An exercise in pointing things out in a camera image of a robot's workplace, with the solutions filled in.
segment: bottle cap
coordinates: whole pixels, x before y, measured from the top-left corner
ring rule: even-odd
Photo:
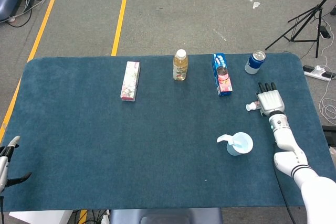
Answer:
[[[176,52],[176,57],[179,60],[184,60],[187,57],[187,52],[183,49],[180,49]]]
[[[245,108],[246,108],[247,111],[255,110],[255,109],[257,109],[257,105],[254,102],[252,102],[250,104],[247,104]]]

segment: blue chair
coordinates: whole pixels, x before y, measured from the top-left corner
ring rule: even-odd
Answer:
[[[111,224],[223,224],[220,208],[112,210]]]

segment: power strip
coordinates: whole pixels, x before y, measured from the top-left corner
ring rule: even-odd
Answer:
[[[323,81],[330,81],[330,79],[336,77],[336,73],[325,71],[325,69],[321,68],[319,65],[315,67],[304,65],[303,70],[305,76],[310,76]]]

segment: tripod stand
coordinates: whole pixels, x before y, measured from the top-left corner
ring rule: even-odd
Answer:
[[[286,40],[290,41],[290,42],[316,42],[316,56],[315,58],[318,57],[318,53],[319,53],[319,43],[320,43],[320,27],[321,27],[321,19],[322,19],[322,5],[324,5],[324,3],[327,0],[322,0],[322,2],[320,4],[318,4],[317,6],[313,7],[312,9],[309,9],[308,11],[300,14],[299,16],[296,16],[295,18],[292,18],[291,20],[289,20],[288,22],[293,21],[294,19],[296,19],[295,24],[289,28],[284,34],[282,34],[279,38],[277,38],[271,45],[269,45],[268,47],[265,48],[265,50],[267,50],[268,48],[270,48],[271,46],[273,46],[279,39],[281,39],[282,37],[285,38]],[[299,35],[299,33],[305,28],[305,26],[308,24],[308,22],[314,17],[315,18],[315,14],[319,13],[319,23],[317,26],[317,38],[316,39],[306,39],[306,40],[296,40],[295,38]],[[299,28],[298,31],[296,31],[297,26],[303,22],[306,19],[306,21],[303,23],[303,25]],[[289,38],[286,37],[286,34],[289,33],[290,31],[292,31],[292,35]]]

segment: soda can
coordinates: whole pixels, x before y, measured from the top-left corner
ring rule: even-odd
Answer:
[[[255,74],[258,72],[261,64],[266,59],[266,54],[263,51],[255,51],[250,55],[245,65],[245,71],[249,74]]]

